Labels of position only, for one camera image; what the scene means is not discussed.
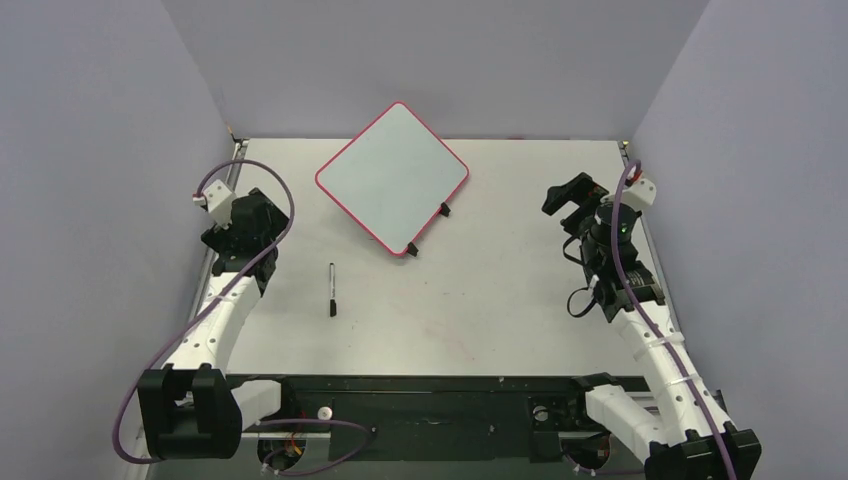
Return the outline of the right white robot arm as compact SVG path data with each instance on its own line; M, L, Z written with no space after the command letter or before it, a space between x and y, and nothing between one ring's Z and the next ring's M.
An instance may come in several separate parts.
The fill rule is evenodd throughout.
M560 224L579 244L591 307L599 307L624 340L656 403L640 406L610 374L578 377L564 400L566 418L593 423L643 464L648 479L749 479L762 455L750 429L739 429L699 375L674 326L665 293L632 241L641 214L656 196L645 178L628 180L620 195L580 173L546 192L552 216L576 206Z

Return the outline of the red framed whiteboard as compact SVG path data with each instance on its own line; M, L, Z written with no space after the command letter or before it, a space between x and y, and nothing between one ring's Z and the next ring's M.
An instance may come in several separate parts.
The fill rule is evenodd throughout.
M315 173L315 183L395 257L416 241L467 182L467 164L405 103L395 102Z

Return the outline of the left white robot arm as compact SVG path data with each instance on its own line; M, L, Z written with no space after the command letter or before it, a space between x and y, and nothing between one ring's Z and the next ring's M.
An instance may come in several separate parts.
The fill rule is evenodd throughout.
M227 459L244 430L261 420L272 429L291 427L298 402L273 380L233 387L229 360L247 320L276 270L275 242L289 218L260 189L237 196L216 183L203 192L215 225L202 242L217 259L203 301L202 319L183 334L158 369L137 384L149 455L155 461Z

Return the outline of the black and white marker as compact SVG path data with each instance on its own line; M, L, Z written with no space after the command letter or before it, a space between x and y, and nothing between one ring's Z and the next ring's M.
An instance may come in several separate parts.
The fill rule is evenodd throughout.
M334 262L329 263L329 317L334 318L338 313L338 304L336 299L336 266Z

